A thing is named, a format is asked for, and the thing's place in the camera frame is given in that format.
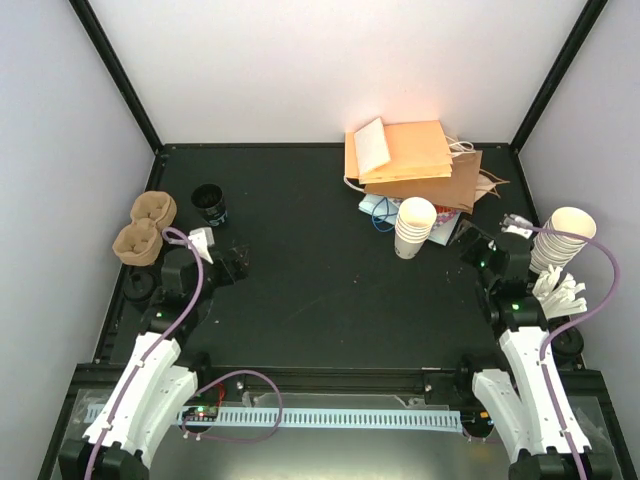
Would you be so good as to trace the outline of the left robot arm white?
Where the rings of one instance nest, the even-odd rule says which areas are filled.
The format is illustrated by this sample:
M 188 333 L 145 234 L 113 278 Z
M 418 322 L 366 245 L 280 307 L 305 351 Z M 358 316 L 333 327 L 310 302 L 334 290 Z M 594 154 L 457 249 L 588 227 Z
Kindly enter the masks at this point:
M 210 356 L 185 354 L 188 337 L 206 318 L 216 289 L 248 275 L 248 249 L 210 249 L 198 263 L 187 248 L 168 250 L 158 272 L 136 270 L 125 299 L 140 313 L 141 331 L 114 391 L 80 439 L 58 454 L 64 479 L 146 479 L 155 453 L 189 400 L 214 388 Z

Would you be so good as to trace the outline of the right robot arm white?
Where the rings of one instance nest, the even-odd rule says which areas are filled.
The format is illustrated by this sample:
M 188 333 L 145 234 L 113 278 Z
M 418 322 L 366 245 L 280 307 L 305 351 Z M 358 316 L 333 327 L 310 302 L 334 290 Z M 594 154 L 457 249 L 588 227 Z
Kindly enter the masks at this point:
M 495 236 L 468 220 L 453 238 L 476 269 L 476 292 L 499 354 L 468 355 L 454 379 L 457 396 L 484 407 L 510 459 L 511 479 L 610 479 L 613 462 L 595 451 L 573 413 L 552 354 L 549 317 L 588 318 L 584 286 L 562 266 L 536 267 L 533 243 L 545 234 L 517 215 Z

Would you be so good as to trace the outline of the orange paper bag white handles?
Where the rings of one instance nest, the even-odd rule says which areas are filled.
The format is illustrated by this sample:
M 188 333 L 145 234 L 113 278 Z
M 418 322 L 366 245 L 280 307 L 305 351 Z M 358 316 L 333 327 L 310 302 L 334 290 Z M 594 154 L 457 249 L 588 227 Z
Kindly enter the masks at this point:
M 380 117 L 354 133 L 355 155 L 360 176 L 388 164 L 391 155 Z

